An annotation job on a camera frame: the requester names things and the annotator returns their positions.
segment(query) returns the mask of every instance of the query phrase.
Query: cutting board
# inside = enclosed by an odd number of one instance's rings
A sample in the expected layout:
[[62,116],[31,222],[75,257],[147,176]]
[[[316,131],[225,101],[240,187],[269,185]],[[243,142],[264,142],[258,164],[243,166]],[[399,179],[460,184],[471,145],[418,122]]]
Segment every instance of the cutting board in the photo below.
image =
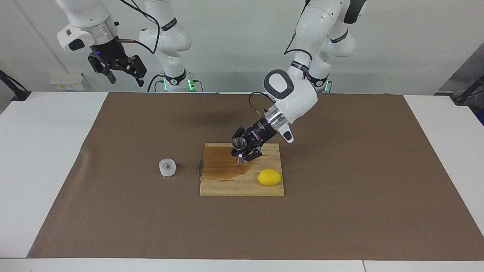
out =
[[206,143],[203,173],[200,181],[201,196],[283,196],[284,183],[265,186],[257,180],[259,172],[272,168],[282,175],[279,144],[264,144],[262,156],[244,165],[238,165],[230,154],[232,145]]

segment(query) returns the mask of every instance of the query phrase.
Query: brown stain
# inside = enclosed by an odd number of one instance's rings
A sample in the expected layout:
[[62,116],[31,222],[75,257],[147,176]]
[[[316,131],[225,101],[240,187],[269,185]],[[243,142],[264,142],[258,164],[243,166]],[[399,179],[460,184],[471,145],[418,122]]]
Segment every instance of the brown stain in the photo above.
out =
[[246,174],[252,163],[237,164],[237,158],[232,157],[231,147],[206,147],[203,176],[217,181],[233,181],[234,177]]

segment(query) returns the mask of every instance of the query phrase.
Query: yellow lemon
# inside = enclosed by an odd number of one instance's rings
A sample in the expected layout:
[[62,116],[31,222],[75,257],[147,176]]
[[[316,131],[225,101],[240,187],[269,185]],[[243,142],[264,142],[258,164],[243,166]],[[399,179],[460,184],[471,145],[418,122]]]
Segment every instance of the yellow lemon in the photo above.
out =
[[257,179],[265,186],[272,186],[278,184],[281,181],[282,176],[277,170],[267,168],[259,173]]

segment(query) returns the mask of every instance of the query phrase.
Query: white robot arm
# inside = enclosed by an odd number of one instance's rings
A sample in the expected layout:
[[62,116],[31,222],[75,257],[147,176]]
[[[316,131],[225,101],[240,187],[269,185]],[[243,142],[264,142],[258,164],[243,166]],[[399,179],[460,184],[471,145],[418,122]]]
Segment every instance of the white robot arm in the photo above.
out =
[[69,25],[57,38],[66,51],[90,47],[88,56],[94,71],[107,76],[114,84],[111,70],[132,75],[138,85],[144,84],[146,68],[139,56],[128,57],[118,38],[118,23],[114,22],[101,0],[56,0],[69,19]]
[[[158,20],[161,28],[159,46],[155,56],[161,62],[167,91],[186,91],[193,86],[188,72],[177,52],[187,51],[192,46],[190,33],[177,21],[170,0],[145,0],[146,11]],[[156,42],[157,29],[141,30],[139,40],[152,47]]]
[[[122,42],[134,40],[118,38],[118,23],[114,22],[101,0],[56,0],[67,14],[70,24],[62,29],[57,37],[66,51],[76,51],[89,46],[92,53],[88,60],[96,73],[104,74],[114,84],[116,78],[111,70],[121,70],[137,79],[141,87],[146,68],[139,56],[127,57]],[[143,29],[139,35],[141,43],[149,48],[161,65],[165,74],[168,91],[191,89],[192,83],[186,80],[187,72],[177,52],[186,51],[192,45],[192,37],[178,24],[173,14],[170,0],[145,0],[148,18],[159,25]]]
[[260,147],[278,131],[291,143],[290,124],[303,116],[318,101],[331,67],[328,55],[347,57],[355,48],[348,24],[356,22],[366,7],[366,0],[307,0],[294,37],[296,51],[289,69],[267,74],[264,89],[274,101],[252,127],[240,127],[232,137],[232,155],[238,162],[259,156]]

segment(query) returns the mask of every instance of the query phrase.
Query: table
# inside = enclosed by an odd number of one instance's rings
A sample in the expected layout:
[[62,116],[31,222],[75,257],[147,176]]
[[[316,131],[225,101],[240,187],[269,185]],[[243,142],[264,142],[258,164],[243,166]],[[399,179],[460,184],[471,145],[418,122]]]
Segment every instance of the table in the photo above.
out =
[[[23,259],[99,112],[105,92],[35,92],[0,116],[0,270],[483,271],[484,261],[252,261]],[[448,97],[405,96],[427,138],[484,233],[484,127]]]

